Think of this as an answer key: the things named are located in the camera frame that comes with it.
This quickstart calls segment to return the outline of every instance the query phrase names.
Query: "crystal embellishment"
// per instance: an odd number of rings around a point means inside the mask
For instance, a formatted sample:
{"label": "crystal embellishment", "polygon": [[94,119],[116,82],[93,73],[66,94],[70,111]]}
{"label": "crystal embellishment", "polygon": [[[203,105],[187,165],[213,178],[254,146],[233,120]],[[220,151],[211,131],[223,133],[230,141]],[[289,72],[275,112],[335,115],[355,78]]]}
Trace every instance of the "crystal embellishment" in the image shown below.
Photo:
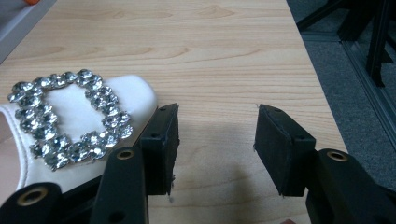
{"label": "crystal embellishment", "polygon": [[[60,133],[57,128],[58,116],[52,110],[52,105],[44,99],[46,91],[73,83],[86,89],[85,97],[92,107],[105,116],[102,120],[104,131],[85,133],[76,143],[72,143],[66,134]],[[38,77],[32,82],[19,82],[12,87],[8,100],[20,106],[15,118],[20,121],[20,128],[35,139],[35,143],[30,146],[33,157],[43,158],[52,171],[70,162],[102,159],[121,139],[133,133],[131,117],[118,107],[118,97],[104,85],[102,77],[88,69],[76,74],[65,72]]]}

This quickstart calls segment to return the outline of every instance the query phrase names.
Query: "white shoe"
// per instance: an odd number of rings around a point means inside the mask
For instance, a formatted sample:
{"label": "white shoe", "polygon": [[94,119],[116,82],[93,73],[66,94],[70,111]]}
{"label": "white shoe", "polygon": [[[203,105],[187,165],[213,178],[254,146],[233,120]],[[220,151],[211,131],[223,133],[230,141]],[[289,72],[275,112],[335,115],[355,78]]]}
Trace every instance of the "white shoe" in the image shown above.
{"label": "white shoe", "polygon": [[[157,108],[155,92],[144,79],[132,75],[109,78],[104,84],[118,96],[119,108],[131,116],[134,133],[121,143],[122,146],[131,146]],[[85,89],[71,84],[63,89],[49,91],[45,96],[46,102],[52,105],[58,116],[58,130],[67,134],[73,143],[79,141],[84,133],[105,129],[101,122],[104,116],[91,107],[84,92]],[[70,163],[52,172],[43,158],[35,159],[31,153],[29,146],[35,139],[30,133],[21,130],[20,121],[15,118],[18,109],[17,104],[0,105],[0,178],[7,181],[0,185],[0,203],[14,192],[15,187],[21,189],[37,182],[52,182],[58,184],[62,192],[66,192],[103,173],[106,158]],[[15,180],[12,182],[12,178],[18,176],[15,149],[18,150],[20,164],[18,184]]]}

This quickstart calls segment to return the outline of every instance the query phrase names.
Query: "gray carpet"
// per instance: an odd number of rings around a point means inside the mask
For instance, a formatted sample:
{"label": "gray carpet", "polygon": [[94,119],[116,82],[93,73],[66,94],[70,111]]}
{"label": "gray carpet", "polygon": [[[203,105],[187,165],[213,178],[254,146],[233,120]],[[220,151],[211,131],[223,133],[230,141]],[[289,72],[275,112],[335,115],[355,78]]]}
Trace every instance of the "gray carpet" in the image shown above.
{"label": "gray carpet", "polygon": [[[317,8],[325,0],[288,0],[296,21]],[[309,32],[335,34],[347,14],[338,9],[330,16],[309,27]],[[369,25],[358,40],[363,55],[367,55],[372,27]],[[396,24],[389,29],[396,39]],[[377,184],[396,190],[396,150],[360,84],[354,66],[339,42],[304,41],[311,61],[348,152],[354,156]],[[386,46],[390,58],[396,62],[396,52]],[[386,90],[396,101],[396,65],[383,63],[382,77]]]}

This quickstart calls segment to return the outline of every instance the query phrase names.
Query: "light wood tabletop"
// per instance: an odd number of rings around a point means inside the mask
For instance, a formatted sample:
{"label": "light wood tabletop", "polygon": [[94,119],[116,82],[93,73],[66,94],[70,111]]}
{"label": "light wood tabletop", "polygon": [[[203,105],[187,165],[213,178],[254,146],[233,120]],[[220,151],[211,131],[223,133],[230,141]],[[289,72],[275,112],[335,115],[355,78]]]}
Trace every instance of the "light wood tabletop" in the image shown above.
{"label": "light wood tabletop", "polygon": [[150,223],[309,223],[253,149],[259,104],[345,151],[286,0],[58,0],[0,65],[0,104],[18,81],[80,68],[137,74],[180,106],[175,186],[148,197]]}

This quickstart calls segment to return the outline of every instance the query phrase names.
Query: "wood grain surface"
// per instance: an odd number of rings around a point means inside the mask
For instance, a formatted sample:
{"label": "wood grain surface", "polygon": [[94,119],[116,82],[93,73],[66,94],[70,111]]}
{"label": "wood grain surface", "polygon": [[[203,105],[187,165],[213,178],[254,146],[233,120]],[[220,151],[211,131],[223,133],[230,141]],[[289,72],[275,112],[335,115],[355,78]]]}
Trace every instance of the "wood grain surface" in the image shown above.
{"label": "wood grain surface", "polygon": [[58,0],[0,65],[0,103],[17,81],[80,68],[138,74],[180,105],[175,187],[148,197],[150,223],[309,223],[253,150],[259,104],[345,150],[285,0]]}

